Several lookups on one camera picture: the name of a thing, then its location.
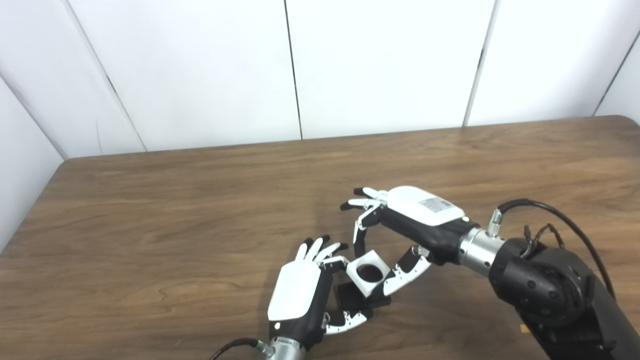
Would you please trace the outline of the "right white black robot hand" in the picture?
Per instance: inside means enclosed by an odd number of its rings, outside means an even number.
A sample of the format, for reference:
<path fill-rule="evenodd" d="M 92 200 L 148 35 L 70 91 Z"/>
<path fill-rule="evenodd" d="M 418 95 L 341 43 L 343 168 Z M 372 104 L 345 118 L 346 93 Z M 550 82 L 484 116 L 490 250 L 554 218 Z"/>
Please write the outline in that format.
<path fill-rule="evenodd" d="M 357 187 L 353 193 L 354 198 L 340 209 L 362 210 L 354 223 L 355 262 L 347 267 L 347 274 L 364 299 L 390 296 L 433 264 L 461 264 L 464 238 L 480 230 L 462 208 L 418 187 Z M 414 242 L 393 267 L 384 264 L 374 250 L 366 251 L 368 228 L 378 224 Z"/>

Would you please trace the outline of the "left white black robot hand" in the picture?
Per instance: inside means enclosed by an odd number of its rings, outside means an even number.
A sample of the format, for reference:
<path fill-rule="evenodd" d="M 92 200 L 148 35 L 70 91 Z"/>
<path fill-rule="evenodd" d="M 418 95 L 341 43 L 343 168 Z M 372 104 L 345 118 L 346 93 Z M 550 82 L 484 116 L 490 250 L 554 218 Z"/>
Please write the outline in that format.
<path fill-rule="evenodd" d="M 372 309 L 328 309 L 334 276 L 350 263 L 339 252 L 348 248 L 327 234 L 299 244 L 293 259 L 279 270 L 270 297 L 270 341 L 308 353 L 326 335 L 354 330 L 374 317 Z"/>

